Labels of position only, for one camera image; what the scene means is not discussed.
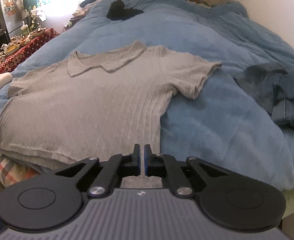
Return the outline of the blue denim garment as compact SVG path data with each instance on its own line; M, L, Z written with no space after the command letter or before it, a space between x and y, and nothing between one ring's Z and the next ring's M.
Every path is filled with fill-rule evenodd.
M294 129L294 70L281 63L246 68L234 76L238 86L280 127Z

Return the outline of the colourful plaid bed sheet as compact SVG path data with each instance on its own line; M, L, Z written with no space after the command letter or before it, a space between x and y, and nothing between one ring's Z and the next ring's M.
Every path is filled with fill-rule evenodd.
M0 191L22 180L38 175L34 169L23 166L0 153Z

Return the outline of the blue plush duvet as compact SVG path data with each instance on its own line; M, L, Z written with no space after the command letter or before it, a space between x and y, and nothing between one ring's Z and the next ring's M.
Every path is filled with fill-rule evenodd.
M113 1L99 2L75 26L42 46L13 71L13 80L63 61L75 51L96 55L135 41L219 61L221 67L196 99L181 93L171 98L161 116L161 145L156 153L180 160L193 155L280 190L293 189L294 131L277 126L234 76L264 63L284 63L294 70L294 49L251 21L237 2L207 9L185 0L124 0L126 6L144 13L112 21L106 15ZM0 113L10 83L0 90Z

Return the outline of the red patterned tablecloth table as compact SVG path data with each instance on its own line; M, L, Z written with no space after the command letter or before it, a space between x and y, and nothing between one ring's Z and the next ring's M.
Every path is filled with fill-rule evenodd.
M53 28L46 29L42 35L33 38L27 45L19 48L14 54L7 56L0 64L0 74L14 71L20 63L58 35L59 33Z

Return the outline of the silver refrigerator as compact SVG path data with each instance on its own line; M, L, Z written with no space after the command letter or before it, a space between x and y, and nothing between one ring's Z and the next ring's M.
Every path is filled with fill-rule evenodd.
M0 0L0 29L9 37L22 34L22 13L18 0Z

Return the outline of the black cat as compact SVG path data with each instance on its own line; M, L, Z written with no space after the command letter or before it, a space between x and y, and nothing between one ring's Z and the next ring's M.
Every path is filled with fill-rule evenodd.
M124 21L143 13L144 12L140 9L135 9L133 7L126 8L122 0L116 0L111 3L106 17L112 21Z

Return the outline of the green drink cup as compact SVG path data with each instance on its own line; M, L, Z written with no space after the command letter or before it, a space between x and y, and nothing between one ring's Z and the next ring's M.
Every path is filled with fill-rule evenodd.
M24 37L28 37L30 35L29 26L23 21L21 26L21 32Z

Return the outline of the grey knit polo shirt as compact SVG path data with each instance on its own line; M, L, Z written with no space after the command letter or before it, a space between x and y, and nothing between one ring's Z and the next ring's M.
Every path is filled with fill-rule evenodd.
M0 113L0 150L57 169L161 145L161 116L181 93L196 99L221 67L164 46L129 46L67 59L14 79Z

